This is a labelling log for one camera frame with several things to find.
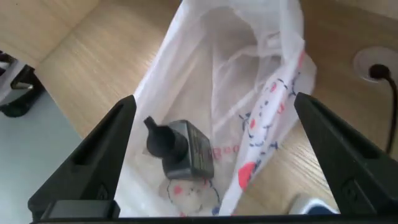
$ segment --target label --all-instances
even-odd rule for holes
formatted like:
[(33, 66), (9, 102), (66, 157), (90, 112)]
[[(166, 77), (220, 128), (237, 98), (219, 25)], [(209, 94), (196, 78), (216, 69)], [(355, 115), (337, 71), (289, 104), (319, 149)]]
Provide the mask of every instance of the label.
[(213, 158), (208, 138), (193, 125), (190, 125), (188, 130), (192, 144), (192, 164), (194, 168), (212, 172)]

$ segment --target gray floor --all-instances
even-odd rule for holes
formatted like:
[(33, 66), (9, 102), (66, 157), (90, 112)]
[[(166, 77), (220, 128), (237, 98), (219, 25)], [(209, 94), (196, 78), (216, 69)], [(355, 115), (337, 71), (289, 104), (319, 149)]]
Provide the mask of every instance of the gray floor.
[(0, 113), (0, 223), (32, 221), (29, 197), (80, 141), (48, 93), (23, 117)]

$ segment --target black cable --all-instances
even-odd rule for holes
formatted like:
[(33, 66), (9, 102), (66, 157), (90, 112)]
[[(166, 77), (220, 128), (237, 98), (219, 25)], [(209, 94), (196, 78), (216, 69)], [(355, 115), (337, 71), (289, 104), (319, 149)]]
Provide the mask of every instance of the black cable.
[(396, 129), (397, 129), (398, 91), (397, 91), (397, 85), (391, 77), (386, 78), (386, 80), (388, 81), (392, 89), (392, 118), (391, 118), (390, 135), (386, 147), (386, 153), (389, 155), (391, 154), (392, 151), (392, 143), (394, 142), (394, 137), (396, 135)]
[(392, 90), (392, 115), (391, 115), (392, 117), (391, 117), (391, 126), (390, 126), (387, 147), (386, 147), (386, 153), (389, 155), (391, 154), (392, 151), (392, 145), (394, 143), (394, 137), (396, 135), (396, 129), (397, 129), (397, 109), (398, 109), (397, 85), (394, 82), (394, 80), (391, 78), (390, 70), (385, 65), (380, 65), (380, 64), (373, 65), (369, 69), (369, 76), (377, 80), (380, 80), (382, 78), (387, 80)]

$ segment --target plastic bag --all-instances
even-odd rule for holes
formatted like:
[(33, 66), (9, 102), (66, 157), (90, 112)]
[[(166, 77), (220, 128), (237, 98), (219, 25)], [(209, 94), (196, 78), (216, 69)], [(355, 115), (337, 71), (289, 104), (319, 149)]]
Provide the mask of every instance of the plastic bag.
[[(230, 215), (297, 120), (316, 68), (296, 0), (185, 0), (135, 92), (137, 113), (116, 200), (122, 217)], [(213, 147), (215, 177), (167, 180), (146, 152), (152, 116), (187, 119)]]

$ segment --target black bottle cap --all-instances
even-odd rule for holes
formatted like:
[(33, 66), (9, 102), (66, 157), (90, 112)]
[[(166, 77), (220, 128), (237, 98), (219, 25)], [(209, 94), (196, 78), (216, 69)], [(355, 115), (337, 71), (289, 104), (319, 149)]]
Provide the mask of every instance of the black bottle cap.
[(152, 117), (144, 120), (149, 134), (147, 149), (155, 157), (178, 162), (188, 152), (188, 141), (180, 133), (168, 126), (158, 126)]

